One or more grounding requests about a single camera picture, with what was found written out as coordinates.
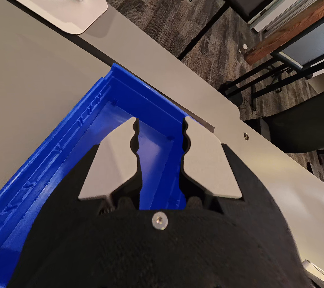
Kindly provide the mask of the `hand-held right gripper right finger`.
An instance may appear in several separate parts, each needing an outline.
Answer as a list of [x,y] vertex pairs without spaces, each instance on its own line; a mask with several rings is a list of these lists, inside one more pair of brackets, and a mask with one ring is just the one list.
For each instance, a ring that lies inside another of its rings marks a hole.
[[198,197],[204,208],[212,208],[219,197],[242,199],[221,141],[189,116],[183,119],[182,134],[179,188],[186,203]]

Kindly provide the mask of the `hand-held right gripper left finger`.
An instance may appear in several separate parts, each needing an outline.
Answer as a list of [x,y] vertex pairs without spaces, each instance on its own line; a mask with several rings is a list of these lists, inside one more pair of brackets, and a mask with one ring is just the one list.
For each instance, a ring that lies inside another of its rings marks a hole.
[[140,207],[142,171],[139,150],[139,119],[131,117],[112,130],[99,144],[79,193],[80,201],[104,199],[116,209],[122,197]]

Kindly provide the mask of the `blue plastic bin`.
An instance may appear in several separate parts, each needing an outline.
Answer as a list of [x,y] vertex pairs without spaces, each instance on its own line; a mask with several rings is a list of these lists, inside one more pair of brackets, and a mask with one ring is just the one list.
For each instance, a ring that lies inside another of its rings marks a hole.
[[1,189],[1,250],[18,254],[54,188],[95,144],[131,117],[139,119],[143,175],[140,209],[183,206],[171,172],[178,175],[182,120],[189,116],[140,78],[114,63]]

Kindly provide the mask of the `black round stand base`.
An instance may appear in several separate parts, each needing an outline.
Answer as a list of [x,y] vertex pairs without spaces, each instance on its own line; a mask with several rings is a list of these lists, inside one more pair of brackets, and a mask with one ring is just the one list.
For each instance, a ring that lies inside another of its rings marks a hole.
[[232,92],[238,89],[237,85],[229,86],[231,81],[226,81],[220,85],[218,92],[221,93],[225,98],[230,100],[236,107],[240,107],[243,103],[243,96],[241,92],[231,95]]

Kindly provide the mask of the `black office chair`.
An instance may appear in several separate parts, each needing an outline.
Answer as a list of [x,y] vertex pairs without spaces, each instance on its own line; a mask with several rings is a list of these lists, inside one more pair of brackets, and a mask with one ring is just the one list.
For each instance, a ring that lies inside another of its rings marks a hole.
[[283,152],[319,150],[324,147],[324,92],[263,120],[271,143]]

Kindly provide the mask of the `wooden beam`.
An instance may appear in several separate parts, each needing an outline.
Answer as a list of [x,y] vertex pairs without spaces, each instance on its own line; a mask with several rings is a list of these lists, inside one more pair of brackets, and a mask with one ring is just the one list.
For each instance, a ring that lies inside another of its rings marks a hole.
[[272,35],[259,42],[244,54],[244,60],[253,65],[266,57],[324,16],[324,0],[317,0],[310,7],[303,10],[296,17],[285,23]]

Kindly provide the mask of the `black framed grey board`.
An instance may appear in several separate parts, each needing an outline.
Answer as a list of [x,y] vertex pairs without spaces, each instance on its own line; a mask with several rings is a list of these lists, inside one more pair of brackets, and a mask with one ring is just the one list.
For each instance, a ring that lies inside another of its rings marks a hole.
[[272,91],[280,92],[302,78],[311,78],[323,70],[323,36],[324,18],[270,53],[271,59],[231,81],[229,86],[238,87],[231,95],[251,88],[251,106],[255,111],[257,98]]

